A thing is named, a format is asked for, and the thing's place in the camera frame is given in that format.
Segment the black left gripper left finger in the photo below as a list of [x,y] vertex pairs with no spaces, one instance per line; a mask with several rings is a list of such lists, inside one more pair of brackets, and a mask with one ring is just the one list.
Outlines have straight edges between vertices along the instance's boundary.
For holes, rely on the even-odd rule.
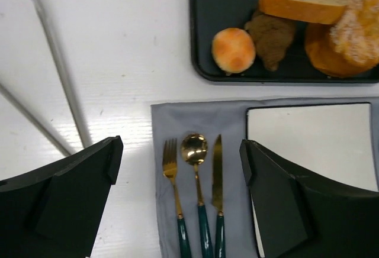
[[1,181],[1,257],[90,257],[123,153],[119,136]]

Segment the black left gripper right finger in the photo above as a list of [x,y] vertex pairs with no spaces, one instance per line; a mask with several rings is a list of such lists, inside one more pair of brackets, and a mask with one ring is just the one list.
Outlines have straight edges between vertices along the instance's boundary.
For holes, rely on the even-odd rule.
[[265,257],[377,257],[378,193],[326,178],[252,140],[240,145]]

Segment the silver metal tongs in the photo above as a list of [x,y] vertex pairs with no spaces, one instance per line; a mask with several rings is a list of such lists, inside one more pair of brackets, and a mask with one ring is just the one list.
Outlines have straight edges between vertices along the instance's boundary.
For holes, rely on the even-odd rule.
[[65,156],[91,145],[45,0],[1,0],[1,96]]

